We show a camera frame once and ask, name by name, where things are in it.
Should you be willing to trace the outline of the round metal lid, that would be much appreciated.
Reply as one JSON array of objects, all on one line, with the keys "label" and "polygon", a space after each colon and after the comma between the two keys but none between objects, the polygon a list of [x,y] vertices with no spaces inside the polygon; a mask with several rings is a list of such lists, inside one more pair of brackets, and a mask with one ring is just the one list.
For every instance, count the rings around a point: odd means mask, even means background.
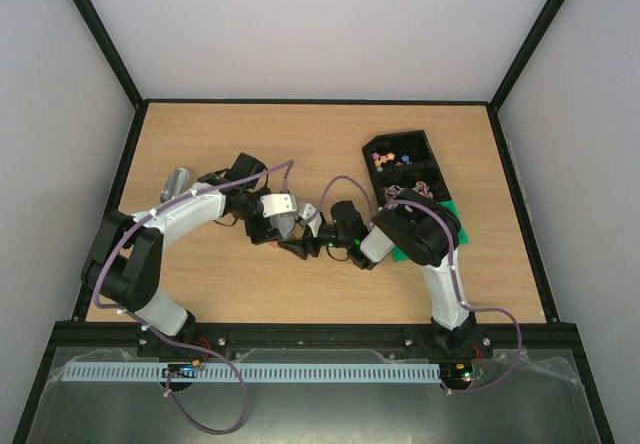
[{"label": "round metal lid", "polygon": [[298,218],[298,212],[294,211],[271,216],[269,221],[271,226],[278,231],[280,238],[287,239],[293,234]]}]

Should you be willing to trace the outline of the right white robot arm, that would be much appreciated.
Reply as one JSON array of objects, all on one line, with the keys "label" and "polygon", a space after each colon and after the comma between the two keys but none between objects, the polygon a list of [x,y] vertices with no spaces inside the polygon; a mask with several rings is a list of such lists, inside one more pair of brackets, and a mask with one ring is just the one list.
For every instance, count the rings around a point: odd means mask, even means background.
[{"label": "right white robot arm", "polygon": [[395,249],[419,266],[431,299],[434,341],[445,354],[460,354],[471,343],[475,313],[467,308],[460,283],[458,233],[461,223],[449,209],[412,190],[381,208],[370,226],[351,201],[339,201],[327,221],[322,214],[303,213],[300,238],[278,246],[305,260],[325,248],[343,249],[346,260],[371,270]]}]

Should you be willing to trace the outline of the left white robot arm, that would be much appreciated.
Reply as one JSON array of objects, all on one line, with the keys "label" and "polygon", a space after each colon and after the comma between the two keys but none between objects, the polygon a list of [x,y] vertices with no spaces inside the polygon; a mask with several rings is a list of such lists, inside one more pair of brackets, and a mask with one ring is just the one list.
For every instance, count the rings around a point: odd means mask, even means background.
[{"label": "left white robot arm", "polygon": [[127,314],[167,337],[192,317],[160,289],[162,258],[175,241],[227,215],[245,223],[254,245],[284,237],[280,220],[292,223],[294,200],[284,202],[294,162],[267,168],[241,153],[223,174],[209,173],[177,196],[146,211],[107,213],[85,261],[82,282],[95,307]]}]

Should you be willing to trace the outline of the metal scoop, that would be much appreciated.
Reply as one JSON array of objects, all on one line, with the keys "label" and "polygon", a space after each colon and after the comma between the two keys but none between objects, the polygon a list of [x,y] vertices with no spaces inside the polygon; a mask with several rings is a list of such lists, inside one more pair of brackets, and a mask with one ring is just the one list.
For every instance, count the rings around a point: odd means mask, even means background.
[{"label": "metal scoop", "polygon": [[160,202],[168,202],[182,194],[188,187],[191,180],[190,171],[180,167],[174,169],[167,178],[160,194]]}]

